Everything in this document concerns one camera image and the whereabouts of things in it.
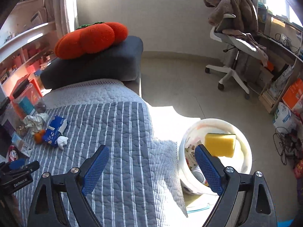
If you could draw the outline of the red cartoon drink can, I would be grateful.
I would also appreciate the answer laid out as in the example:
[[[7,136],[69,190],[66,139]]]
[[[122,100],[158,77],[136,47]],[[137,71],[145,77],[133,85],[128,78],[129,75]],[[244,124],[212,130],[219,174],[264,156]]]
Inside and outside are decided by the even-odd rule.
[[[9,162],[18,160],[19,159],[19,151],[18,151],[18,149],[15,146],[11,145],[8,148],[8,154],[7,154],[7,156],[8,156],[8,161]]]

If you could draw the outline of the light blue milk carton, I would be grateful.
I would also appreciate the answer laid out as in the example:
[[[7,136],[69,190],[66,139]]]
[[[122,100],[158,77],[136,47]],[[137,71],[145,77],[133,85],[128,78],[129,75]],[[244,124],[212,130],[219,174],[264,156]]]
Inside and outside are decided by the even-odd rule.
[[[12,135],[12,144],[24,156],[26,156],[27,158],[31,157],[31,154],[32,154],[31,147],[22,138],[20,138],[19,135],[16,132],[14,132],[13,135]]]

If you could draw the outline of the blue white snack box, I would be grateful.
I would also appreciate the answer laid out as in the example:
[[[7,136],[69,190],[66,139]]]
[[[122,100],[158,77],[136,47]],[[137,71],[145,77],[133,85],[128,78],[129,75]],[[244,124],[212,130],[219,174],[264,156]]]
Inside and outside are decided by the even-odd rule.
[[[60,116],[55,116],[49,123],[45,134],[42,136],[43,142],[46,144],[57,148],[58,138],[63,135],[65,129],[67,128],[68,121]]]

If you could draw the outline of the yellow green sponge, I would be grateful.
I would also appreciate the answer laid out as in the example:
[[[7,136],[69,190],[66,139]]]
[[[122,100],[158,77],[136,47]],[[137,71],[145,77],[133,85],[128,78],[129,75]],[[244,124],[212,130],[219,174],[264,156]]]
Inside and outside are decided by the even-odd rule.
[[[234,156],[236,144],[235,134],[219,134],[207,133],[204,138],[204,146],[215,157],[228,157]]]

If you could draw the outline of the white trash bin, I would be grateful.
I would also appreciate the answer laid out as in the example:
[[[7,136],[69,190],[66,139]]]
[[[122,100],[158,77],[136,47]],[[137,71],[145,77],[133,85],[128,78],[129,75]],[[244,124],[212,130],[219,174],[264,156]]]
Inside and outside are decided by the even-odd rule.
[[[179,143],[179,176],[185,193],[215,194],[208,186],[205,172],[198,168],[195,159],[197,145],[206,146],[208,152],[217,157],[224,166],[231,166],[242,174],[250,174],[252,152],[244,134],[221,119],[202,119],[187,130]]]

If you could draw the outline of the crumpled white tissue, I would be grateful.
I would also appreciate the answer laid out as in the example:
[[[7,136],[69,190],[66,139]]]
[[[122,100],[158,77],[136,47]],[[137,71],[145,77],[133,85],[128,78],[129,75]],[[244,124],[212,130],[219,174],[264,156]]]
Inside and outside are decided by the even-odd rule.
[[[57,139],[57,144],[58,144],[58,147],[63,150],[64,147],[67,145],[68,143],[68,137],[65,137],[65,136],[59,136],[58,139]]]

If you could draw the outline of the crumpled cream paper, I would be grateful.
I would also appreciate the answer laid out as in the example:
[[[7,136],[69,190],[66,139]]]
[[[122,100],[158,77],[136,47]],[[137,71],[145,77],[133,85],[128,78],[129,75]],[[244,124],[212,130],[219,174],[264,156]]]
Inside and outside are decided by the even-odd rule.
[[[49,115],[47,113],[36,113],[34,115],[27,115],[23,119],[25,128],[31,135],[34,135],[44,129],[44,124],[48,120]]]

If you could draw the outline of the purple label nut jar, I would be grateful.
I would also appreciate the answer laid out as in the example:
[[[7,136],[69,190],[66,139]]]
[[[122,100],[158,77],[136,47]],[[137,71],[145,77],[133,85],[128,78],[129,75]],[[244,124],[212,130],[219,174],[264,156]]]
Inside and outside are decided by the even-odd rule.
[[[1,102],[1,126],[8,132],[10,136],[16,133],[19,137],[23,138],[27,134],[27,129],[19,115],[11,103],[9,97],[6,97]]]

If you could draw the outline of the teal label macadamia jar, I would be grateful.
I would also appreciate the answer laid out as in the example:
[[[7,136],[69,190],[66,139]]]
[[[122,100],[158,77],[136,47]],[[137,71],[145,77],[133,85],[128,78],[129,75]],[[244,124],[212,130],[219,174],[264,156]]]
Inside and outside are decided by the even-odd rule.
[[[46,105],[34,84],[24,79],[12,93],[13,104],[21,120],[27,115],[45,113]]]

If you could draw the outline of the white printed plastic bag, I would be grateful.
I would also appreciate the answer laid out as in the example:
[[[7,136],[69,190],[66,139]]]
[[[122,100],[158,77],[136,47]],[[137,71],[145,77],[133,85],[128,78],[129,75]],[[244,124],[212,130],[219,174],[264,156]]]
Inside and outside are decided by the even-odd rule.
[[[278,133],[289,134],[296,130],[297,119],[284,103],[279,102],[273,115],[273,125]]]

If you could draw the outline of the orange cardboard box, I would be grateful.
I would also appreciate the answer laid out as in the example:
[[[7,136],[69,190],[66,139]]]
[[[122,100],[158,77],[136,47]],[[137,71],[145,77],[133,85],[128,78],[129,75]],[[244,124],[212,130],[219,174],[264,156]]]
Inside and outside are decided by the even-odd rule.
[[[302,113],[303,81],[298,78],[285,92],[284,104],[297,116]]]

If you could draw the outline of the dark grey sofa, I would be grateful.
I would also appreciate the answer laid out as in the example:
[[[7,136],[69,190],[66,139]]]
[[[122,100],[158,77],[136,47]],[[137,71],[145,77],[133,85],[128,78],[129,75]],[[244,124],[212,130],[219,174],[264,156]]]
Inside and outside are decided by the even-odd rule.
[[[53,90],[90,80],[116,79],[141,96],[142,53],[143,41],[128,36],[99,53],[69,60],[56,58],[42,71],[40,79],[46,89]]]

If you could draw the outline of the orange pumpkin cushion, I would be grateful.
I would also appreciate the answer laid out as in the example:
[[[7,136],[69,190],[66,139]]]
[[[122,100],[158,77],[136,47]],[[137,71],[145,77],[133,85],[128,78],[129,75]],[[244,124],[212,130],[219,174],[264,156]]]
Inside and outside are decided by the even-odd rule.
[[[61,59],[79,58],[102,52],[125,41],[128,28],[118,22],[97,22],[83,25],[67,33],[56,43],[54,53]]]

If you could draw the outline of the wooden desk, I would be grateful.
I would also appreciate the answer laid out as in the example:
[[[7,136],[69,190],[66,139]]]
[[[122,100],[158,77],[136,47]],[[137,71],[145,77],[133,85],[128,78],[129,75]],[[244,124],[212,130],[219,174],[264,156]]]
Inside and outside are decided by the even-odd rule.
[[[302,27],[291,23],[283,16],[273,15],[268,8],[257,9],[258,32],[256,40],[266,47],[269,62],[261,69],[264,82],[259,100],[268,113],[272,114],[282,101],[288,87],[295,82],[302,70]],[[279,88],[277,94],[270,93],[270,87],[290,67],[291,73]]]

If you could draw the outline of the brown blanket on chair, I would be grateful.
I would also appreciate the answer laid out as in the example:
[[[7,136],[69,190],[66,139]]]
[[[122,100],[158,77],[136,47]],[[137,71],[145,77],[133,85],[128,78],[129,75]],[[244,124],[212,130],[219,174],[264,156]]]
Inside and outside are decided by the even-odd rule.
[[[225,15],[234,15],[231,24],[220,30],[228,36],[241,39],[252,45],[258,55],[263,66],[268,65],[268,56],[266,47],[258,44],[252,34],[258,31],[257,13],[251,0],[203,0],[206,7],[214,10],[208,17],[208,23],[218,29],[219,25],[225,19]]]

